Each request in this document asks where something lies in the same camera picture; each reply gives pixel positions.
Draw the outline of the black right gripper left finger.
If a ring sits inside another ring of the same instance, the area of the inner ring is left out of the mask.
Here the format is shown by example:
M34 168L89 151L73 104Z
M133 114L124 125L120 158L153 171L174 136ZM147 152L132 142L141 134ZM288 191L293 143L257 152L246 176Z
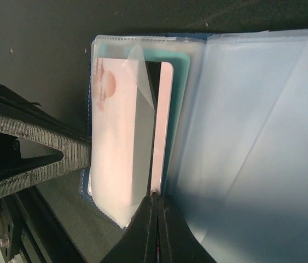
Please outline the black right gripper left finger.
M158 261L158 195L145 196L120 241L102 262Z

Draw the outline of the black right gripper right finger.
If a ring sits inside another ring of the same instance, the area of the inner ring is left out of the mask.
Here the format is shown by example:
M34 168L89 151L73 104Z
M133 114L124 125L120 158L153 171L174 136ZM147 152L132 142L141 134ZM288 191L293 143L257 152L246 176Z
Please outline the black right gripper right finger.
M170 196L158 197L158 262L215 262L194 237Z

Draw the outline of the pink blossom card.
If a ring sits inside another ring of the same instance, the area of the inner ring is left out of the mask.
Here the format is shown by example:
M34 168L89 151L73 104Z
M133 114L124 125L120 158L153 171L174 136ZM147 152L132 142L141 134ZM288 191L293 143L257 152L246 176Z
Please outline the pink blossom card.
M94 61L91 195L120 227L161 191L173 73L166 61Z

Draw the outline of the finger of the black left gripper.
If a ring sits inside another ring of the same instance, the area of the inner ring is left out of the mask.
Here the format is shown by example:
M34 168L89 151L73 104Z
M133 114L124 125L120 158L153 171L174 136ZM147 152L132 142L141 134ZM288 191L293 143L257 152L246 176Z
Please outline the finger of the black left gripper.
M36 102L27 101L2 84L0 84L0 103L26 113L29 117L34 117L40 121L50 124L53 126L53 129L60 129L61 133L65 133L70 137L75 137L80 140L88 139L88 136L85 134L71 129L64 123L58 121L56 118L42 111L37 107L38 104Z
M39 125L0 114L0 133L34 141L63 153L63 158L59 161L22 171L0 181L0 198L40 182L86 168L90 163L90 145L88 142L71 139Z

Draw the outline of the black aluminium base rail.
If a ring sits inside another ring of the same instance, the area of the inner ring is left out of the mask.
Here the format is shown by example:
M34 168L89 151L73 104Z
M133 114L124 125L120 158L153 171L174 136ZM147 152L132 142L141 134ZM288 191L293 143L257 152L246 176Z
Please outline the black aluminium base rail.
M0 199L0 262L85 262L36 187Z

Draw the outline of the blue leather card holder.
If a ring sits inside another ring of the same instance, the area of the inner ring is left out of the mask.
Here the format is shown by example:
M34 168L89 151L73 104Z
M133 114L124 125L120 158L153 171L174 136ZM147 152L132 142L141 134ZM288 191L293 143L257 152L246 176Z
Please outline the blue leather card holder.
M94 61L146 61L141 42L182 43L190 56L157 195L173 198L215 262L308 262L308 29L97 36L91 146Z

